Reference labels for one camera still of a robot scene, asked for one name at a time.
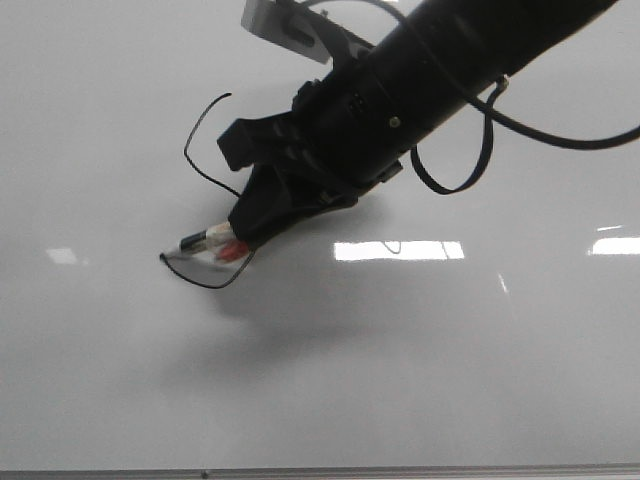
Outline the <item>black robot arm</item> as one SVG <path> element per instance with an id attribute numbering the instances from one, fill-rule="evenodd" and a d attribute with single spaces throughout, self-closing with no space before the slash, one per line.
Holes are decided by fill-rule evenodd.
<path id="1" fill-rule="evenodd" d="M 333 62 L 288 112 L 239 119 L 218 145 L 250 178 L 229 215 L 257 248 L 296 223 L 355 205 L 395 176 L 401 156 L 479 94 L 609 8 L 606 1 L 424 1 L 372 45 L 294 1 L 251 1 L 242 25 Z"/>

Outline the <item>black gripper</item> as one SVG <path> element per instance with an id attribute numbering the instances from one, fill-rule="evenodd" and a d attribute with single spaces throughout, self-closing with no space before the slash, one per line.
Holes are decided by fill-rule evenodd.
<path id="1" fill-rule="evenodd" d="M 298 91 L 292 105 L 297 124 L 291 112 L 239 118 L 220 135 L 217 145 L 232 171 L 294 158 L 310 143 L 331 173 L 361 191 L 402 169 L 399 158 L 424 138 L 425 125 L 409 107 L 417 89 L 400 82 L 421 61 L 376 48 L 331 56 L 331 72 Z M 237 239 L 268 242 L 302 221 L 355 204 L 353 192 L 256 165 L 228 221 Z"/>

